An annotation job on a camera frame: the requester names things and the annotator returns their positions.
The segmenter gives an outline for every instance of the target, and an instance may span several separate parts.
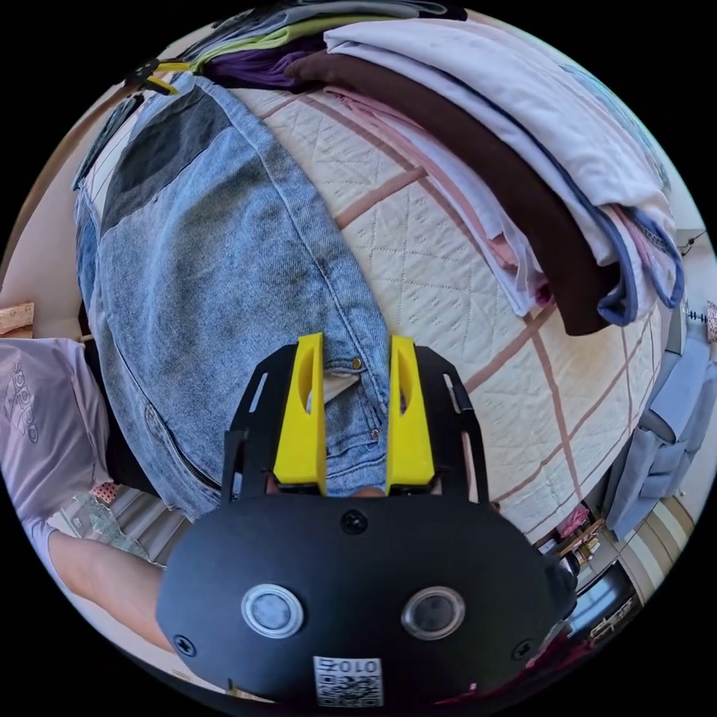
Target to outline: folded purple shirt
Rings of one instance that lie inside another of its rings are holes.
[[[222,87],[256,90],[301,90],[306,83],[284,74],[295,60],[326,49],[323,33],[298,37],[280,47],[242,50],[209,60],[202,74]]]

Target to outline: folded green shirt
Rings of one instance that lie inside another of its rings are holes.
[[[274,47],[281,47],[298,37],[314,35],[342,25],[351,25],[354,22],[368,22],[370,20],[392,20],[395,18],[386,15],[335,15],[331,17],[313,17],[294,25],[286,25],[268,35],[257,37],[246,37],[243,40],[235,40],[225,45],[218,45],[200,55],[192,64],[192,72],[199,72],[202,65],[219,55],[227,55],[229,52],[242,50],[268,50]]]

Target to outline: person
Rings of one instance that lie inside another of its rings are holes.
[[[174,652],[155,618],[163,568],[48,522],[74,496],[107,483],[152,491],[93,368],[99,370],[92,344],[0,339],[0,469],[18,518],[54,579],[147,642]],[[267,491],[277,492],[276,485],[270,482]],[[353,495],[383,494],[362,488]]]

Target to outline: screw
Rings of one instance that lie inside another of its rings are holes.
[[[514,660],[523,659],[532,649],[533,649],[533,641],[532,640],[523,640],[513,650],[513,659]]]
[[[346,511],[341,516],[341,529],[350,536],[358,536],[368,528],[368,520],[358,510]]]
[[[174,646],[179,652],[185,657],[194,657],[196,655],[196,648],[192,645],[190,640],[187,640],[183,635],[176,635],[174,638]]]

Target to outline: bed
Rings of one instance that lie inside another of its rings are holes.
[[[595,487],[659,370],[662,319],[569,338],[554,308],[515,316],[432,179],[323,90],[232,90],[324,198],[393,333],[454,363],[480,421],[491,499],[536,541]],[[87,180],[97,211],[135,114]]]

